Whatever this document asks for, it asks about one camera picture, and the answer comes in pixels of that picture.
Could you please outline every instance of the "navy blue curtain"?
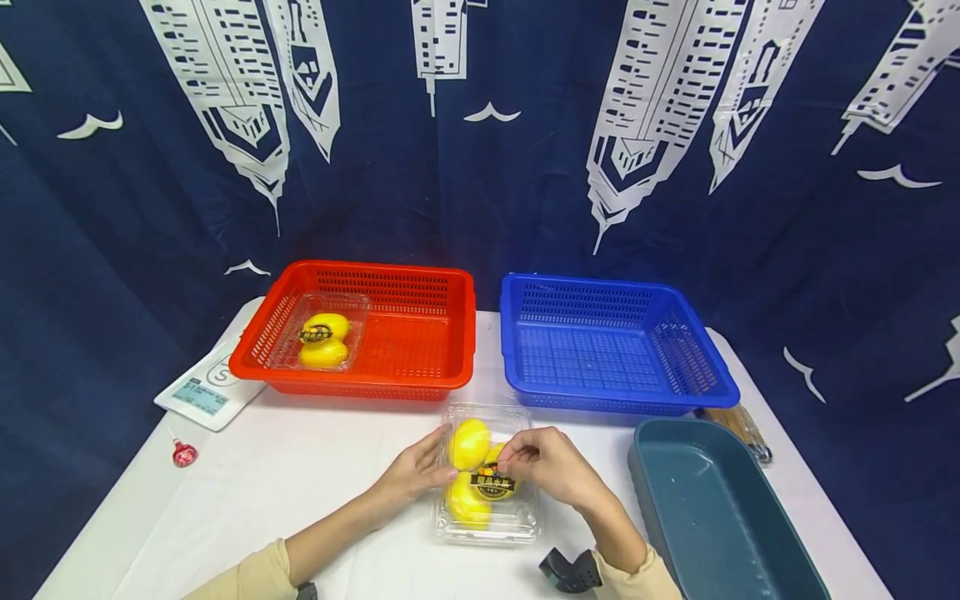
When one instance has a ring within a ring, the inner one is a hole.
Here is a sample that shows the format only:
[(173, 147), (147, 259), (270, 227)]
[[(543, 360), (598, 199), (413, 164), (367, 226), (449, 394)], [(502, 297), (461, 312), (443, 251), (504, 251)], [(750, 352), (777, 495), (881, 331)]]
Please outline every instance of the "navy blue curtain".
[(0, 0), (0, 588), (38, 588), (153, 396), (318, 257), (467, 269), (485, 310), (509, 272), (678, 286), (893, 593), (946, 597), (956, 14)]

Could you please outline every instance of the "red candy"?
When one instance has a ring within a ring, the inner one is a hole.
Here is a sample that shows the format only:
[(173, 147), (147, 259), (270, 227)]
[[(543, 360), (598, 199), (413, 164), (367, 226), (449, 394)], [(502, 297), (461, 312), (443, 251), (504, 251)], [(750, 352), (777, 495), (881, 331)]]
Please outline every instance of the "red candy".
[(174, 465), (177, 467), (189, 467), (197, 460), (197, 448), (190, 444), (184, 444), (180, 440), (174, 440)]

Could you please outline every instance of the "red plastic basket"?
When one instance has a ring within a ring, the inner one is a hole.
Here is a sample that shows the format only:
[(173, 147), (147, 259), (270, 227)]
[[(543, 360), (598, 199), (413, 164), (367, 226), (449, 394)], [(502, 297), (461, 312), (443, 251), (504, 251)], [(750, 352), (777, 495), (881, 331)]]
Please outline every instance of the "red plastic basket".
[[(363, 294), (370, 312), (356, 362), (345, 372), (270, 369), (300, 295)], [(302, 260), (286, 268), (230, 357), (241, 379), (284, 394), (443, 400), (473, 376), (476, 297), (457, 269)]]

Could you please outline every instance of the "beige sleeve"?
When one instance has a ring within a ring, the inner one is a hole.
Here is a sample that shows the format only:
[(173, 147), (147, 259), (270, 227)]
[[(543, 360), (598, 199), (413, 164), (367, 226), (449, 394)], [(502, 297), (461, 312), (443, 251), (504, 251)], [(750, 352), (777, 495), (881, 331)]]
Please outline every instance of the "beige sleeve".
[(296, 600), (287, 544), (277, 540), (217, 575), (183, 600)]
[(663, 558), (647, 544), (647, 560), (633, 575), (607, 564), (599, 552), (593, 552), (603, 586), (594, 588), (597, 600), (681, 600)]

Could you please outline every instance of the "white tablecloth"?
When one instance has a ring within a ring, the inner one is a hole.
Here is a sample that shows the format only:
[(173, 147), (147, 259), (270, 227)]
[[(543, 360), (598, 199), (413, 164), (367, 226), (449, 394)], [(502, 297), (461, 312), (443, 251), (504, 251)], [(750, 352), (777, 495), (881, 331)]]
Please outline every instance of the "white tablecloth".
[[(256, 301), (246, 306), (229, 331), (242, 328), (255, 308)], [(767, 478), (833, 599), (890, 598), (743, 365), (721, 336), (711, 335), (774, 451)], [(474, 365), (472, 381), (450, 401), (515, 402), (503, 377), (495, 313), (477, 315)], [(284, 396), (268, 388), (218, 434), (167, 415), (37, 598), (178, 598), (360, 493), (404, 446), (438, 424), (440, 409)], [(636, 418), (558, 411), (533, 411), (533, 418), (536, 425), (561, 427), (642, 523), (626, 469)], [(197, 463), (173, 466), (168, 430), (200, 449)], [(489, 548), (435, 539), (424, 498), (315, 581), (325, 599), (564, 597), (537, 566), (553, 546), (573, 559), (592, 539), (570, 509), (543, 494), (540, 500), (537, 543)]]

